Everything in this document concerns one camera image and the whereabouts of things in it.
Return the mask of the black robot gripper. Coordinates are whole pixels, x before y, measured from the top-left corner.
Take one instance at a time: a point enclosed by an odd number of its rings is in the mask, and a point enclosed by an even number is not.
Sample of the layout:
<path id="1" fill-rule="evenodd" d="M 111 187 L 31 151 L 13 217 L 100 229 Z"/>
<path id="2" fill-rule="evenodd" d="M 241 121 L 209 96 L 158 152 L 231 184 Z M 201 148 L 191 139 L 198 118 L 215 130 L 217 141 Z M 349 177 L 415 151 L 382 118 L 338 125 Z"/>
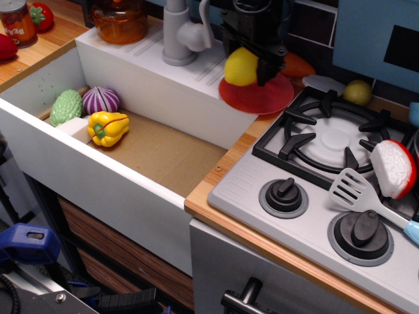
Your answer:
<path id="1" fill-rule="evenodd" d="M 225 56 L 240 47 L 256 55 L 257 85 L 264 86 L 283 69 L 284 45 L 293 1 L 231 1 L 221 10 Z"/>

